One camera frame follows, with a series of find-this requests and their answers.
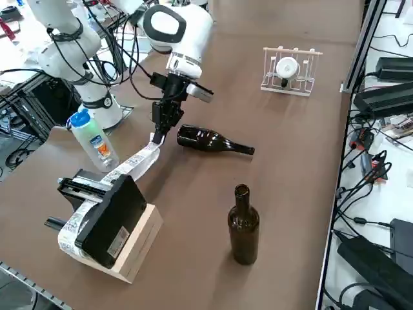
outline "brown glass bottle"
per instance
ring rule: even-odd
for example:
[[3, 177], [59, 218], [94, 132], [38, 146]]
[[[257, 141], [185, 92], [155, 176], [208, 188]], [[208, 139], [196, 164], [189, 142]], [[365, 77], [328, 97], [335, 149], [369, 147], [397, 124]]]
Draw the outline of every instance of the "brown glass bottle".
[[232, 254], [241, 265], [257, 260], [259, 215], [250, 205], [250, 189], [245, 184], [235, 188], [235, 207], [228, 214]]
[[226, 139], [222, 134], [210, 129], [182, 125], [176, 138], [179, 145], [203, 152], [238, 152], [254, 155], [255, 149]]

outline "robotic arm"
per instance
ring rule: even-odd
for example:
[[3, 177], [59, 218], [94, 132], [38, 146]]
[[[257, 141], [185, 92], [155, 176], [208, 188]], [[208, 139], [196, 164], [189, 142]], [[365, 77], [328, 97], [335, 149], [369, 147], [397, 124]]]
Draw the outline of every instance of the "robotic arm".
[[[208, 43], [212, 18], [196, 5], [154, 5], [142, 0], [112, 0], [139, 27], [155, 50], [170, 54], [167, 76], [155, 73], [150, 83], [163, 91], [163, 99], [153, 102], [152, 120], [156, 124], [155, 143], [160, 143], [183, 115], [181, 102], [188, 94], [209, 102], [213, 92], [198, 85], [201, 56]], [[71, 13], [65, 0], [28, 0], [37, 20], [47, 28], [56, 28], [54, 42], [39, 55], [39, 64], [48, 74], [72, 83], [80, 94], [83, 106], [103, 128], [116, 125], [122, 112], [99, 78], [84, 69], [83, 64], [100, 48], [99, 36]]]

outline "table surface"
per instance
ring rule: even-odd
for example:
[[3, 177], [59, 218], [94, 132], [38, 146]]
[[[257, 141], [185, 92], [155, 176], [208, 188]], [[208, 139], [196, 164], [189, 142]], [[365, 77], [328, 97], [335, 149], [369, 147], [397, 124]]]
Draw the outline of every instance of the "table surface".
[[[214, 99], [189, 98], [181, 123], [214, 129], [256, 153], [183, 149], [171, 130], [138, 181], [164, 225], [132, 285], [73, 260], [43, 225], [48, 216], [71, 214], [57, 179], [95, 170], [72, 134], [58, 128], [0, 187], [0, 259], [77, 310], [313, 309], [348, 110], [339, 88], [361, 12], [359, 1], [214, 3], [217, 24], [199, 81]], [[279, 45], [323, 52], [309, 98], [260, 90], [263, 47]], [[143, 64], [164, 72], [166, 57], [152, 54]], [[135, 81], [147, 96], [160, 94], [141, 74]], [[125, 160], [148, 142], [152, 104], [127, 83], [114, 92], [120, 104], [136, 106], [110, 137]], [[227, 213], [239, 183], [250, 186], [261, 216], [250, 267], [230, 257]]]

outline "bottle label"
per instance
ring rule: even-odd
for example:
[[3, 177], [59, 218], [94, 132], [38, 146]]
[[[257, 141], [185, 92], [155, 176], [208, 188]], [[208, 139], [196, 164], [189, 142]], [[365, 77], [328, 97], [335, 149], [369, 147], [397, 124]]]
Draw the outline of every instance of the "bottle label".
[[93, 148], [98, 151], [101, 160], [110, 156], [110, 149], [101, 136], [96, 136], [91, 139], [90, 144], [92, 144]]

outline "white wire rack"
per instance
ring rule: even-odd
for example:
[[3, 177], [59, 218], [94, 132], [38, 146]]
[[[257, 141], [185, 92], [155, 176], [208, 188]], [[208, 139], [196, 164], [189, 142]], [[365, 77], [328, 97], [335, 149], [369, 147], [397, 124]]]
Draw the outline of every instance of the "white wire rack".
[[[310, 50], [299, 50], [296, 47], [289, 50], [284, 49], [282, 46], [278, 48], [265, 47], [264, 51], [264, 78], [261, 83], [261, 90], [307, 97], [311, 94], [316, 81], [318, 58], [323, 53], [316, 52], [313, 48]], [[276, 72], [278, 61], [284, 57], [293, 57], [301, 67], [298, 76], [288, 81], [286, 87], [281, 86], [282, 79]]]

